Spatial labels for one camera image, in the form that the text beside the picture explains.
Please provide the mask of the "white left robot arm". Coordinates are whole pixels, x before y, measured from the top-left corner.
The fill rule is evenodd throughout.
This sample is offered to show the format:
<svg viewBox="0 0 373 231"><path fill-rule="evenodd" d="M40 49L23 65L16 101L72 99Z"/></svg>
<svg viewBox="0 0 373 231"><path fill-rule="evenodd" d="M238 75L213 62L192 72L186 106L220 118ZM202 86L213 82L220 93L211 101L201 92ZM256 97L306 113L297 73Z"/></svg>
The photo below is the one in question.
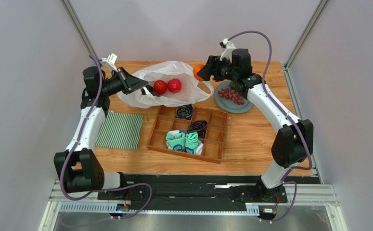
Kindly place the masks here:
<svg viewBox="0 0 373 231"><path fill-rule="evenodd" d="M94 150L102 124L108 114L109 97L118 92L130 94L148 82L119 67L112 77L97 66L83 70L85 88L81 95L80 120L75 134L63 152L55 154L53 162L65 193L119 188L123 173L105 172Z"/></svg>

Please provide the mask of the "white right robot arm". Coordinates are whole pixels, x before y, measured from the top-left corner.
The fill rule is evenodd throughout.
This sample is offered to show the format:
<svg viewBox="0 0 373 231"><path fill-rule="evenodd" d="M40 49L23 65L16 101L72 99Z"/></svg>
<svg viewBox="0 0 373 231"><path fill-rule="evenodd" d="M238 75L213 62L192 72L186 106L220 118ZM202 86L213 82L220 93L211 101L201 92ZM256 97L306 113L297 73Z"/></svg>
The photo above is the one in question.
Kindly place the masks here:
<svg viewBox="0 0 373 231"><path fill-rule="evenodd" d="M274 128L273 161L256 184L260 193L278 190L299 163L311 161L313 123L300 119L276 99L264 77L253 72L247 49L235 49L228 58L211 55L205 65L193 68L193 75L199 81L230 80L235 90L256 106Z"/></svg>

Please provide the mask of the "red pomegranate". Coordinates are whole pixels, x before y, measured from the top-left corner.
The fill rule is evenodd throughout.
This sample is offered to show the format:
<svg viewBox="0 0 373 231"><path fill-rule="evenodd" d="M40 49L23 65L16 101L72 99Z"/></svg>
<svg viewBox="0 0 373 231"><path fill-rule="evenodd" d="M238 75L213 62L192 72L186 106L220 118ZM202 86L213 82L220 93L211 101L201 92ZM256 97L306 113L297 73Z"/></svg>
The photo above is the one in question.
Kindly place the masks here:
<svg viewBox="0 0 373 231"><path fill-rule="evenodd" d="M178 93L182 89L182 82L177 79L171 79L167 82L167 89L172 93Z"/></svg>

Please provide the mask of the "red apple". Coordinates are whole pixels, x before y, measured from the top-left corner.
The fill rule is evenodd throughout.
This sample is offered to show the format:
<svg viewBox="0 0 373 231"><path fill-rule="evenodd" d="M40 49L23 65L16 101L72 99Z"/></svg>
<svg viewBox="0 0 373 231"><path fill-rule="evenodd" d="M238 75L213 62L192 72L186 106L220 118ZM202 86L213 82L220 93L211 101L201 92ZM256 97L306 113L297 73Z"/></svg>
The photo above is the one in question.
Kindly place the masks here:
<svg viewBox="0 0 373 231"><path fill-rule="evenodd" d="M156 93L163 95L167 92L167 83L163 80L157 80L154 82L153 88Z"/></svg>

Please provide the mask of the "small orange pumpkin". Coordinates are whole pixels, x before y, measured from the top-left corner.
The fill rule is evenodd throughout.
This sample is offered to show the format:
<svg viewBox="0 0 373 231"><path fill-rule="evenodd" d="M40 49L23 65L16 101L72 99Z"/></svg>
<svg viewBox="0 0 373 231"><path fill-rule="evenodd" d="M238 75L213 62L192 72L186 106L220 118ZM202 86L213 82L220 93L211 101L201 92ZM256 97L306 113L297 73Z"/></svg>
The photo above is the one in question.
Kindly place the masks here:
<svg viewBox="0 0 373 231"><path fill-rule="evenodd" d="M200 81L200 82L205 81L202 77L200 77L200 76L198 75L198 72L201 71L203 68L204 68L204 65L203 65L203 64L198 64L198 65L196 65L196 66L193 68L193 75L194 75L195 79L197 79L197 80Z"/></svg>

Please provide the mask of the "dark purple plum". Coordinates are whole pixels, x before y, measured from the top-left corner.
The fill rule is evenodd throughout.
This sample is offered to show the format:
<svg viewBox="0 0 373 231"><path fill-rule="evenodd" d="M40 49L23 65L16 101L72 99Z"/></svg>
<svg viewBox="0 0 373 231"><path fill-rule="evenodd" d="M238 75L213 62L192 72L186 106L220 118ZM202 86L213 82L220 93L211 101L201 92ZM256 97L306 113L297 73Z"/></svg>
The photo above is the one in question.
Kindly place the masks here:
<svg viewBox="0 0 373 231"><path fill-rule="evenodd" d="M160 94L158 92L156 92L156 91L152 91L151 94L153 96L155 96L155 97L159 97L160 96Z"/></svg>

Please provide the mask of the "white plastic bag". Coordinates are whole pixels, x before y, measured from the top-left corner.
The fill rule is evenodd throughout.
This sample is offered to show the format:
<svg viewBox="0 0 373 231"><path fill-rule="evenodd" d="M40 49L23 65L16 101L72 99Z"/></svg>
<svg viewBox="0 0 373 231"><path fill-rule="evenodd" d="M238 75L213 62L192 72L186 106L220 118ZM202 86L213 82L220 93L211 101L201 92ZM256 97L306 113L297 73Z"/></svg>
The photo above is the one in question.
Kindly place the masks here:
<svg viewBox="0 0 373 231"><path fill-rule="evenodd" d="M143 68L132 75L148 81L150 85L153 85L157 80L168 82L176 78L181 81L181 90L177 93L167 91L160 96L153 96L150 93L143 95L141 90L128 95L121 92L117 93L118 98L131 107L149 108L161 105L178 107L205 101L214 93L214 87L209 81L203 82L210 90L209 93L198 87L200 82L195 79L193 68L185 62L166 61Z"/></svg>

